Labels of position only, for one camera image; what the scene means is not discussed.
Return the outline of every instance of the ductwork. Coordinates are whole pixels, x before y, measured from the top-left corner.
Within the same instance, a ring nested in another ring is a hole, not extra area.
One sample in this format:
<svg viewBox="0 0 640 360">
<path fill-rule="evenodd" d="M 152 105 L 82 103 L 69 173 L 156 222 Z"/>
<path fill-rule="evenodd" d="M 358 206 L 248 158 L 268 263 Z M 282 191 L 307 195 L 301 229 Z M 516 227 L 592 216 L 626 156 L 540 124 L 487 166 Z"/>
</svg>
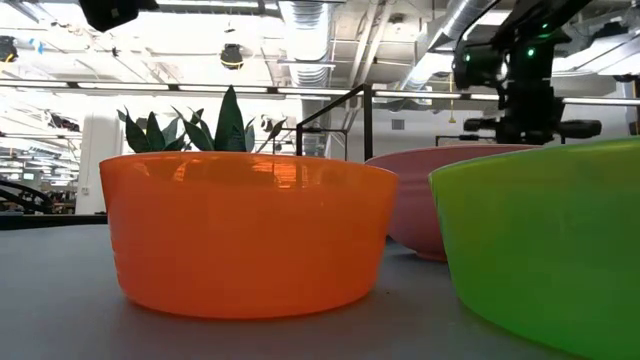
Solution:
<svg viewBox="0 0 640 360">
<path fill-rule="evenodd" d="M 440 29 L 436 32 L 427 53 L 418 61 L 409 75 L 400 83 L 398 90 L 421 90 L 429 78 L 437 72 L 451 72 L 453 56 L 429 52 L 441 45 L 456 41 L 464 30 L 473 23 L 482 11 L 489 6 L 490 0 L 451 0 L 447 5 L 447 13 L 444 16 Z"/>
<path fill-rule="evenodd" d="M 482 14 L 482 11 L 491 2 L 491 0 L 449 1 L 442 27 L 431 40 L 428 50 L 458 40 L 464 30 Z"/>
<path fill-rule="evenodd" d="M 280 11 L 287 30 L 287 56 L 296 61 L 325 61 L 329 53 L 331 5 L 321 2 L 280 2 Z M 329 84 L 329 68 L 318 65 L 291 65 L 291 79 L 296 87 L 323 88 Z M 302 118 L 313 115 L 324 106 L 321 101 L 302 100 Z M 329 128 L 331 118 L 318 120 Z M 305 134 L 303 154 L 324 156 L 326 134 Z"/>
</svg>

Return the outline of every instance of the black machine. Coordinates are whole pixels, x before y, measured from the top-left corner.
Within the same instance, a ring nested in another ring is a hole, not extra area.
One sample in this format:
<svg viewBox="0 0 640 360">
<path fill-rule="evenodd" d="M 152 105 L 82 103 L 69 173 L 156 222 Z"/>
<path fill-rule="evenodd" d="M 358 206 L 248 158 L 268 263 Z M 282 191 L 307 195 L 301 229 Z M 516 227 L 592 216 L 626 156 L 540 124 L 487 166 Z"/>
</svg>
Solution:
<svg viewBox="0 0 640 360">
<path fill-rule="evenodd" d="M 554 134 L 578 139 L 600 135 L 597 120 L 561 122 L 564 104 L 550 80 L 555 46 L 570 41 L 562 25 L 590 1 L 518 0 L 490 40 L 459 41 L 453 64 L 456 86 L 495 88 L 504 110 L 500 119 L 467 119 L 465 131 L 495 130 L 498 143 L 532 145 L 552 141 Z"/>
</svg>

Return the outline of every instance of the pipe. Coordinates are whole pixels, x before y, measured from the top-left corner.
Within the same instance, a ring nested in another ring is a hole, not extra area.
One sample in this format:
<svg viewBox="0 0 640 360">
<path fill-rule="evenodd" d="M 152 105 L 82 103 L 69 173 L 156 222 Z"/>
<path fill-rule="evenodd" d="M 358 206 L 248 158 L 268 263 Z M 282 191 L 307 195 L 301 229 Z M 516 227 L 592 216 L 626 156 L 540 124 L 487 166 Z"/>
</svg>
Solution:
<svg viewBox="0 0 640 360">
<path fill-rule="evenodd" d="M 367 43 L 369 42 L 371 29 L 373 29 L 373 21 L 375 20 L 377 9 L 377 4 L 369 4 L 366 15 L 367 22 L 365 23 L 364 29 L 362 30 L 362 35 L 360 35 L 360 41 L 358 42 L 358 48 L 356 49 L 356 56 L 354 58 L 353 65 L 351 66 L 351 73 L 349 73 L 349 81 L 347 83 L 348 86 L 357 85 L 354 84 L 354 81 L 356 81 L 356 76 L 358 76 L 358 69 L 360 68 L 360 62 L 362 61 L 362 57 L 364 56 L 364 51 L 367 49 Z"/>
<path fill-rule="evenodd" d="M 331 5 L 321 2 L 280 2 L 280 11 L 287 30 L 288 58 L 296 61 L 327 61 L 331 35 L 329 29 L 331 10 Z M 325 66 L 290 65 L 289 71 L 293 85 L 296 87 L 324 88 L 329 85 L 330 69 Z M 323 102 L 302 100 L 302 120 L 321 110 L 323 105 Z M 314 124 L 321 128 L 329 128 L 330 114 L 319 118 Z M 305 134 L 302 140 L 304 155 L 324 155 L 326 134 Z"/>
<path fill-rule="evenodd" d="M 360 73 L 360 84 L 364 84 L 367 80 L 369 70 L 371 69 L 371 64 L 373 64 L 373 60 L 376 57 L 376 53 L 378 52 L 378 47 L 380 47 L 380 42 L 382 41 L 382 37 L 384 36 L 384 29 L 387 27 L 387 23 L 389 22 L 392 7 L 393 6 L 389 4 L 384 5 L 384 10 L 382 10 L 382 15 L 380 15 L 380 20 L 378 21 L 378 30 L 376 31 L 376 34 L 371 41 L 369 53 L 367 54 L 367 60 L 364 62 L 364 67 L 362 68 L 362 72 Z"/>
</svg>

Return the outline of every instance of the table surface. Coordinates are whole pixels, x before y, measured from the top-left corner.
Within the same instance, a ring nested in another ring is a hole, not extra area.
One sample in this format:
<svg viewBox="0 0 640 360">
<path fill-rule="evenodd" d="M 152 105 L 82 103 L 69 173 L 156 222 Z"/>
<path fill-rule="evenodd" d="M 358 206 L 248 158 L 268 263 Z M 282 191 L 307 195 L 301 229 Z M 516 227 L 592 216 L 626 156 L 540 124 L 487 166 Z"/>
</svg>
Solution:
<svg viewBox="0 0 640 360">
<path fill-rule="evenodd" d="M 0 232 L 0 358 L 571 359 L 486 322 L 456 298 L 446 264 L 390 243 L 378 283 L 333 311 L 207 321 L 146 310 L 116 283 L 109 230 Z"/>
</svg>

